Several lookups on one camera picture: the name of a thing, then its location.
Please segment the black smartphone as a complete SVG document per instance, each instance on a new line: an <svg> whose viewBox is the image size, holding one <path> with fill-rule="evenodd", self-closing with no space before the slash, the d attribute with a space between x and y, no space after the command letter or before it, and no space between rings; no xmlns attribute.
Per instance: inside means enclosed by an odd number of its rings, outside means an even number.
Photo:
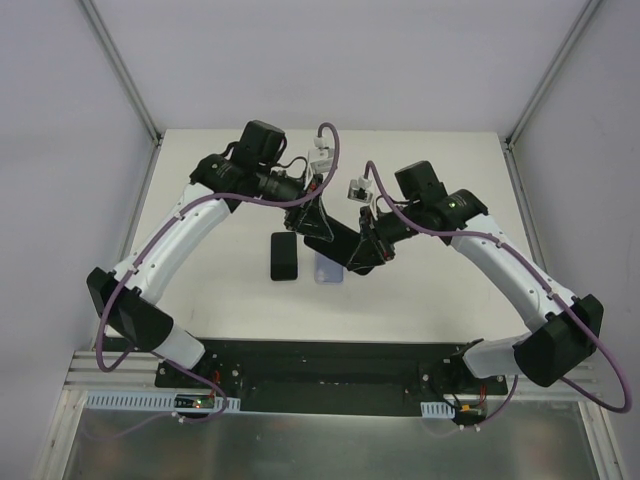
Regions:
<svg viewBox="0 0 640 480"><path fill-rule="evenodd" d="M304 244L350 272L368 275L373 266L367 263L362 251L363 238L360 233L332 217L328 218L328 224L333 234L332 240L305 236Z"/></svg>
<svg viewBox="0 0 640 480"><path fill-rule="evenodd" d="M286 231L271 234L270 278L274 282L294 281L298 278L298 249L295 233Z"/></svg>

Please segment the lilac phone case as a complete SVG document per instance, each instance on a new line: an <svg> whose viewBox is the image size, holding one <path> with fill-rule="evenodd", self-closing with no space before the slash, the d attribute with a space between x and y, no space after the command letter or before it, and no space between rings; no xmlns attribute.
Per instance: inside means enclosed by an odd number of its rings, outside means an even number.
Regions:
<svg viewBox="0 0 640 480"><path fill-rule="evenodd" d="M315 253L314 279L321 285L342 284L344 267L320 253Z"/></svg>

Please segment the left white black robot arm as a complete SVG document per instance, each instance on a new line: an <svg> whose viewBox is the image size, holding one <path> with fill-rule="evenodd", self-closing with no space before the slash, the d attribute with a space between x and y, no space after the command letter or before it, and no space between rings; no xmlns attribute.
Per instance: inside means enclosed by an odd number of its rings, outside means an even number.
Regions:
<svg viewBox="0 0 640 480"><path fill-rule="evenodd" d="M100 370L114 364L103 359L105 330L112 327L128 345L187 370L205 355L203 343L179 326L157 304L174 274L198 244L241 204L280 208L291 217L321 203L340 157L336 127L322 123L314 154L299 177L286 174L279 161L288 145L283 130L259 120L246 124L241 137L221 153L200 160L163 223L128 257L87 277L100 318L95 343Z"/></svg>

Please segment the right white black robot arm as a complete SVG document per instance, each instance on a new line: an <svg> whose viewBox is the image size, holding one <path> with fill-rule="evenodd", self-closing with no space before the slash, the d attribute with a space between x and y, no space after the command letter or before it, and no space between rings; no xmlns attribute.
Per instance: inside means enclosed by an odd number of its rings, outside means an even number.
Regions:
<svg viewBox="0 0 640 480"><path fill-rule="evenodd" d="M395 256L395 243L429 230L471 261L513 305L527 328L521 336L476 340L459 355L464 374L483 379L522 374L549 387L591 356L604 307L593 295L576 296L511 244L488 208L470 191L447 192L432 165L420 161L395 174L403 201L375 213L372 180L351 180L348 197L363 203L360 243L349 268L359 273Z"/></svg>

